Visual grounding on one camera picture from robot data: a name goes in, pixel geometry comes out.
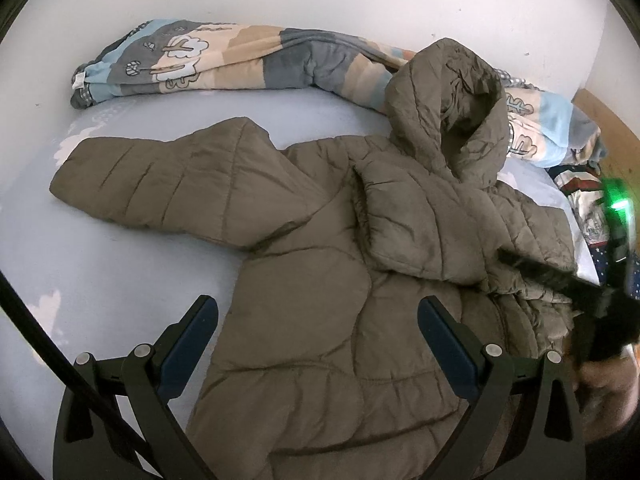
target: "black cable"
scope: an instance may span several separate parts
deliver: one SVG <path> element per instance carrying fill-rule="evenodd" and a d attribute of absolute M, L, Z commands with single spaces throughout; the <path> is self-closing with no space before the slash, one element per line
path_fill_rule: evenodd
<path fill-rule="evenodd" d="M 87 383 L 66 360 L 63 353 L 49 338 L 33 317 L 20 296 L 14 291 L 0 270 L 0 306 L 14 322 L 22 336 L 38 353 L 47 366 L 85 405 L 105 424 L 123 436 L 151 465 L 156 463 L 149 444 L 127 424 L 123 418 Z"/>

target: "white wall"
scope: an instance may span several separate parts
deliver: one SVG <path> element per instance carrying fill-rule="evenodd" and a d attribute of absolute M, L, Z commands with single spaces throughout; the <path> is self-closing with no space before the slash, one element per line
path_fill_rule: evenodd
<path fill-rule="evenodd" d="M 586 88 L 640 138 L 640 47 L 611 4 Z"/>
<path fill-rule="evenodd" d="M 414 50 L 449 36 L 571 97 L 605 12 L 606 0 L 30 0 L 0 44 L 0 191 L 76 114 L 74 68 L 150 18 L 326 28 Z"/>

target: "blue gripper pad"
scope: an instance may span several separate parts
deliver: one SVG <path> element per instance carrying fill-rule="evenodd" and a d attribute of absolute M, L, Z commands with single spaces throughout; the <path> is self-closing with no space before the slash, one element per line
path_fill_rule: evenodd
<path fill-rule="evenodd" d="M 481 343 L 476 339 L 476 336 L 468 327 L 456 322 L 434 296 L 420 301 L 418 327 L 454 393 L 461 399 L 470 402 L 477 399 L 480 393 L 477 362 L 481 358 L 479 353 Z M 470 349 L 471 351 L 478 352 L 478 357 L 475 360 L 469 356 L 452 327 L 455 327 L 458 332 L 462 332 L 461 335 L 464 336 L 465 343 L 471 343 L 471 346 L 474 347 Z"/>
<path fill-rule="evenodd" d="M 158 396 L 165 403 L 169 399 L 180 397 L 218 326 L 216 300 L 208 296 L 201 296 L 201 298 L 204 300 L 202 306 L 162 361 Z"/>

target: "puffer jacket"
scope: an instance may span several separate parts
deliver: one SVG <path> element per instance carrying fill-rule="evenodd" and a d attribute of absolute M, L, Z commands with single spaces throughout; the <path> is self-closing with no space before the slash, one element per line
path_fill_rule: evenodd
<path fill-rule="evenodd" d="M 564 213 L 496 181 L 509 128 L 494 70 L 438 41 L 394 75 L 386 112 L 389 139 L 283 151 L 247 118 L 172 142 L 87 139 L 51 183 L 96 218 L 249 252 L 188 427 L 220 480 L 420 476 L 466 407 L 418 330 L 427 295 L 513 355 L 567 334 L 563 298 L 495 261 L 504 246 L 575 267 Z"/>

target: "jacket hood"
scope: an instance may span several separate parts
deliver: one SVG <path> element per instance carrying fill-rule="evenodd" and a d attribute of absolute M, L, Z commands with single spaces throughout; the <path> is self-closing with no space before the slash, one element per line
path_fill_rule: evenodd
<path fill-rule="evenodd" d="M 391 141 L 431 173 L 492 186 L 508 151 L 506 97 L 497 73 L 455 40 L 420 51 L 386 87 Z"/>

